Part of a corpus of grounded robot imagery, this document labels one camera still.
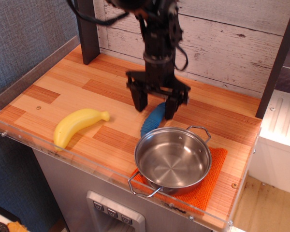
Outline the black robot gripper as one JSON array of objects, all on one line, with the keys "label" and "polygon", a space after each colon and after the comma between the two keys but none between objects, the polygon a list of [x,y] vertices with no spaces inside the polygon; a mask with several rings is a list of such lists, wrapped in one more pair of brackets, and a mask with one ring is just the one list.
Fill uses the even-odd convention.
[{"label": "black robot gripper", "polygon": [[174,57],[143,55],[144,71],[127,71],[127,87],[130,89],[135,109],[139,112],[147,107],[147,95],[161,95],[165,102],[165,119],[173,119],[179,105],[187,104],[190,87],[179,81],[174,74]]}]

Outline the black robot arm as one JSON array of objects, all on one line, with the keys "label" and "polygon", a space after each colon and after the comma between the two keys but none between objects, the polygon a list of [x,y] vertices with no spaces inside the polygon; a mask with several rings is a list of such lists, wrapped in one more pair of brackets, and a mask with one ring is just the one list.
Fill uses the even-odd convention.
[{"label": "black robot arm", "polygon": [[172,119],[178,107],[188,103],[190,91],[174,74],[176,51],[184,52],[179,46],[183,31],[176,1],[110,0],[108,3],[135,15],[145,43],[145,70],[126,73],[136,110],[143,111],[148,94],[154,94],[166,98],[165,118]]}]

